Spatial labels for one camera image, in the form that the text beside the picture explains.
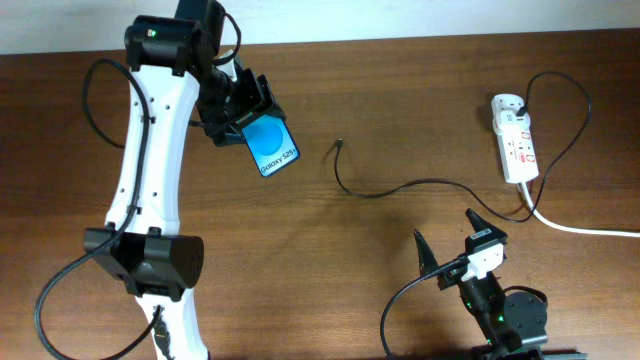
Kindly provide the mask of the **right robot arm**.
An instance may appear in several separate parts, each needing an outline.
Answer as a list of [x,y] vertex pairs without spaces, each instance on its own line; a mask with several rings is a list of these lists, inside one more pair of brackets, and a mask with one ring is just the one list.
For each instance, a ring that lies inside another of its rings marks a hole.
[[508,235],[472,209],[465,212],[474,233],[465,239],[465,250],[440,264],[424,236],[414,232],[419,273],[436,278],[441,290],[457,287],[460,299],[475,319],[486,343],[471,349],[473,359],[586,359],[577,351],[545,352],[548,298],[526,287],[504,288],[494,274],[506,260]]

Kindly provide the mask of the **blue Galaxy smartphone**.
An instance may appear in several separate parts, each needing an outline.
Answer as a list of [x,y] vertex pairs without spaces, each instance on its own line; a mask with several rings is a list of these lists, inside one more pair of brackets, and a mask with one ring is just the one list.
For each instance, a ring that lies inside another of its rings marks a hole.
[[263,115],[242,130],[242,134],[262,177],[270,177],[300,157],[285,121]]

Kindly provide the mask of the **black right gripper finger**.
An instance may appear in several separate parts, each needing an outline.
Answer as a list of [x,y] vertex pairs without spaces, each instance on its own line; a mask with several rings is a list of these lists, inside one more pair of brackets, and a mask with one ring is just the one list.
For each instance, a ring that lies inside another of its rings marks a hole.
[[465,216],[469,220],[474,233],[465,239],[466,245],[488,245],[506,243],[506,233],[480,217],[474,210],[468,208]]
[[419,275],[426,279],[428,275],[433,275],[438,271],[439,263],[423,234],[418,229],[414,229],[413,235],[418,251]]

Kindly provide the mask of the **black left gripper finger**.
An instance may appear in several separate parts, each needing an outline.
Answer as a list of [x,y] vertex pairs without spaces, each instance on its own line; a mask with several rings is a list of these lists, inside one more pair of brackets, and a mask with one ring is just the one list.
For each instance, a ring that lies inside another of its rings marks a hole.
[[217,147],[243,145],[246,143],[241,128],[236,123],[208,124],[207,136],[212,139]]
[[250,102],[251,120],[257,120],[261,116],[268,115],[281,120],[286,119],[286,114],[277,102],[265,75],[252,75]]

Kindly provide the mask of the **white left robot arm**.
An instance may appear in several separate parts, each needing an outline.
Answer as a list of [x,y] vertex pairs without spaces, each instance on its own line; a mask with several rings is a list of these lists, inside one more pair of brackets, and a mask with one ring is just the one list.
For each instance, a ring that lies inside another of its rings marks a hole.
[[130,117],[117,192],[88,255],[134,296],[160,359],[206,359],[194,289],[204,243],[180,231],[178,193],[187,131],[217,146],[243,144],[269,177],[299,149],[267,79],[222,53],[230,14],[216,1],[182,1],[171,18],[140,16],[125,32]]

